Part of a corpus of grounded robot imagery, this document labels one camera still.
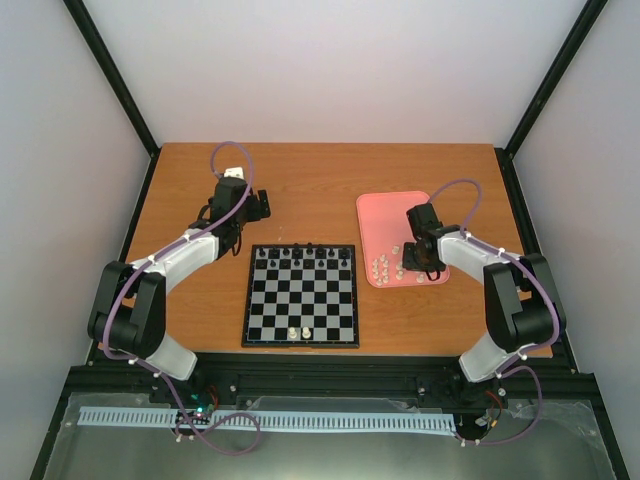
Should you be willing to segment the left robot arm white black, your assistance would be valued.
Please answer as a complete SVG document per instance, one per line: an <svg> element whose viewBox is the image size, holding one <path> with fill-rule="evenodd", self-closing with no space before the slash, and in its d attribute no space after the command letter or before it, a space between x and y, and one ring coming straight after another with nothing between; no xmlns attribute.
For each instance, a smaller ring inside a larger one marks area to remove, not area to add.
<svg viewBox="0 0 640 480"><path fill-rule="evenodd" d="M196 220L174 242L131 263L112 261L102 272L88 321L89 337L106 356L143 364L173 378L186 402L201 400L208 378L195 369L196 354L167 332L171 290L227 253L237 254L244 226L268 218L267 191L239 177L222 177Z"/></svg>

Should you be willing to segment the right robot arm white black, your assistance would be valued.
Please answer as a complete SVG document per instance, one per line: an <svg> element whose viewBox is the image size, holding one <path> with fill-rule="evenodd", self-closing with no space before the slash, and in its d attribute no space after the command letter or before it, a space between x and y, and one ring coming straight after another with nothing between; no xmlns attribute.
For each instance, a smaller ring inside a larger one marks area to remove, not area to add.
<svg viewBox="0 0 640 480"><path fill-rule="evenodd" d="M544 256L518 256L459 225L445 226L429 202L409 209L407 218L414 240L403 247L405 270L435 282L453 267L483 286L486 333L459 357L468 382L500 378L529 351L558 340L566 315Z"/></svg>

